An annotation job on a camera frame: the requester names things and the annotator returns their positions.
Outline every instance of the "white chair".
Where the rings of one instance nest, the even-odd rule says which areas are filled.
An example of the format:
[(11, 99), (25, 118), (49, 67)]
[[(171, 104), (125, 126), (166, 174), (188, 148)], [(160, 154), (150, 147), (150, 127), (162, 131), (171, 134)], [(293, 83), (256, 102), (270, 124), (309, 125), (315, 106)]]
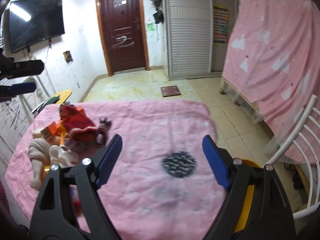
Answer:
[[(319, 160), (316, 155), (316, 152), (314, 151), (313, 147), (311, 144), (308, 142), (306, 137), (301, 133), (303, 129), (308, 131), (311, 136), (316, 140), (316, 142), (320, 146), (320, 139), (316, 136), (316, 134), (311, 130), (310, 127), (308, 127), (305, 123), (307, 120), (310, 120), (315, 124), (315, 126), (320, 130), (320, 124), (311, 116), (313, 112), (317, 113), (320, 116), (320, 111), (314, 107), (318, 100), (318, 97), (315, 95), (312, 95), (306, 108), (300, 111), (300, 117), (298, 117), (298, 121), (296, 122), (296, 126), (290, 133), (290, 135), (287, 137), (287, 139), (284, 141), (284, 143), (281, 145), (281, 147), (277, 150), (277, 152), (272, 156), (272, 158), (266, 163), (266, 164), (271, 164), (273, 165), (276, 163), (279, 158), (284, 155), (284, 153), (287, 151), (287, 149), (294, 144), (298, 151), (301, 153), (307, 167), (308, 167), (308, 173), (309, 173), (309, 182), (310, 182), (310, 190), (309, 190), (309, 197), (308, 197), (308, 204), (307, 207), (301, 211), (295, 212), (293, 214), (294, 219), (299, 219), (305, 216), (308, 216), (312, 214), (313, 212), (316, 211), (318, 208), (320, 202), (319, 202), (319, 192), (320, 192), (320, 165), (319, 165)], [(308, 146), (310, 151), (312, 152), (312, 155), (315, 159), (316, 162), (316, 169), (317, 169), (317, 189), (316, 189), (316, 199), (315, 203), (311, 205), (311, 200), (312, 200), (312, 194), (313, 194), (313, 178), (312, 178), (312, 171), (311, 171), (311, 165), (310, 162), (306, 156), (306, 154), (303, 152), (301, 146), (297, 143), (296, 138), (300, 137), (303, 142)]]

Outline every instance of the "red cloth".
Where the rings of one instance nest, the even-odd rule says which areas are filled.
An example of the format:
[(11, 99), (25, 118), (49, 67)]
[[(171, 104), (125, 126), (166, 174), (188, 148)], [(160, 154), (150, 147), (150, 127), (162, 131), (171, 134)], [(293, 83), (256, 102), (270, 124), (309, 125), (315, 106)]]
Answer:
[(2, 185), (1, 180), (0, 180), (0, 201), (3, 204), (3, 206), (6, 208), (6, 210), (10, 213), (9, 203), (8, 203), (8, 200), (7, 200), (7, 195), (5, 194), (5, 190), (4, 190), (4, 187)]
[(98, 129), (83, 110), (80, 111), (72, 105), (61, 105), (60, 118), (69, 136), (76, 142), (88, 142), (96, 139)]

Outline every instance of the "ceramic tile floor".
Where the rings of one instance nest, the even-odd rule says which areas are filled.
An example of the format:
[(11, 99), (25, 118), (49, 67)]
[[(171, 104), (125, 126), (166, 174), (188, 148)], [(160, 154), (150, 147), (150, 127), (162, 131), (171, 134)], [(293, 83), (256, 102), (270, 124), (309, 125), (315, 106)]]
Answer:
[[(160, 87), (171, 85), (177, 85), (182, 95), (163, 98)], [(217, 124), (217, 145), (227, 149), (232, 157), (265, 164), (268, 159), (263, 149), (272, 138), (272, 132), (264, 122), (252, 124), (240, 106), (235, 106), (228, 95), (219, 93), (219, 85), (220, 78), (168, 81), (164, 70), (139, 71), (98, 80), (85, 102), (148, 99), (202, 101)], [(295, 211), (305, 202), (304, 192), (293, 188), (292, 172), (285, 170), (282, 163), (277, 163), (275, 169)]]
[[(202, 102), (209, 107), (211, 117), (217, 124), (217, 145), (227, 149), (232, 157), (250, 159), (261, 166), (264, 165), (268, 158), (263, 149), (273, 137), (270, 128), (264, 122), (253, 124), (243, 109), (234, 105), (227, 94), (221, 95), (220, 78), (188, 81)], [(274, 166), (291, 208), (296, 211), (305, 203), (306, 194), (293, 188), (292, 171), (285, 170), (282, 163), (276, 163)]]
[[(160, 87), (177, 85), (181, 96), (161, 95)], [(184, 99), (201, 102), (187, 80), (168, 81), (163, 69), (116, 74), (100, 79), (89, 92), (85, 102), (115, 100)]]

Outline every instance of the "pink blanket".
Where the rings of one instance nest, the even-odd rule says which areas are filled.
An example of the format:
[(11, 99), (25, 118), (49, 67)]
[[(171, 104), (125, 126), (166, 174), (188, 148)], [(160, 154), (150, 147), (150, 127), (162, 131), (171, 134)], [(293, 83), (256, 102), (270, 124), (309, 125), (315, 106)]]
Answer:
[[(203, 137), (216, 136), (207, 107), (182, 100), (77, 105), (95, 124), (105, 117), (112, 121), (109, 140), (116, 133), (123, 138), (123, 150), (111, 177), (98, 191), (122, 239), (202, 239), (225, 198), (202, 152)], [(5, 175), (28, 219), (37, 197), (37, 191), (28, 185), (32, 178), (27, 157), (31, 133), (58, 120), (58, 106), (47, 106), (18, 144)], [(192, 174), (176, 178), (162, 163), (166, 156), (181, 151), (188, 152), (196, 166)], [(79, 224), (88, 230), (84, 218), (79, 218)]]
[[(311, 0), (241, 0), (222, 76), (258, 103), (275, 135), (285, 137), (311, 94), (320, 95), (319, 41), (320, 12)], [(296, 149), (286, 155), (303, 161)]]

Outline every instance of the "black stain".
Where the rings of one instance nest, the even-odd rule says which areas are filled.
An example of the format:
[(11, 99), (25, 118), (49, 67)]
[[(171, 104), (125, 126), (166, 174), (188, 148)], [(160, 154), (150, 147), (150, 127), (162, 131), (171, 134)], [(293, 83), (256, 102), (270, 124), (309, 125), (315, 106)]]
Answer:
[(197, 162), (188, 152), (171, 153), (162, 160), (162, 167), (175, 178), (189, 177), (196, 170)]

